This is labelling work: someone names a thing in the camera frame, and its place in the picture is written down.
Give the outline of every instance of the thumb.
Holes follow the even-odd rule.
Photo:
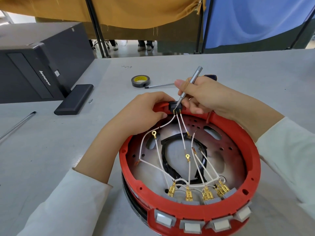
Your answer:
[[[167,113],[165,113],[165,112],[157,112],[157,113],[155,113],[155,116],[156,116],[157,122],[158,122],[159,120],[166,118],[167,117]]]
[[[174,84],[179,90],[191,96],[195,96],[195,93],[197,92],[197,85],[191,84],[188,81],[177,79],[175,80]]]

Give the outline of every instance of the gray table surface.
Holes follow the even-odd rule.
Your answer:
[[[219,82],[269,104],[315,132],[315,50],[288,50],[213,55],[181,55],[96,59],[78,84],[95,89],[77,116],[56,116],[60,101],[0,104],[0,133],[32,111],[37,114],[0,142],[0,235],[15,236],[30,214],[77,164],[99,130],[132,98],[145,91],[165,91],[178,98],[174,86],[138,89],[135,75],[151,84],[186,79],[198,66]],[[114,186],[97,222],[94,236],[156,235],[129,206],[122,189],[118,157],[109,184]],[[252,216],[236,235],[313,235],[314,221],[298,206],[284,181],[262,163],[262,177],[252,199]]]

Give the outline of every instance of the black power bank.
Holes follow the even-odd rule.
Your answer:
[[[93,90],[93,84],[77,84],[56,108],[56,115],[77,115]]]

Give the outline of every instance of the shoe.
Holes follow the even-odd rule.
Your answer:
[[[147,50],[152,50],[153,48],[154,48],[154,46],[153,46],[153,45],[151,45],[151,46],[150,46],[150,45],[148,45],[148,46],[147,46]]]
[[[143,50],[145,50],[145,49],[146,49],[145,46],[138,46],[138,51],[143,51]]]

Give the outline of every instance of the lenovo logo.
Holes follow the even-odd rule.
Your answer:
[[[44,80],[46,80],[47,84],[50,85],[49,81],[46,79],[45,75],[43,74],[42,71],[39,71],[41,73],[41,75],[43,76]]]

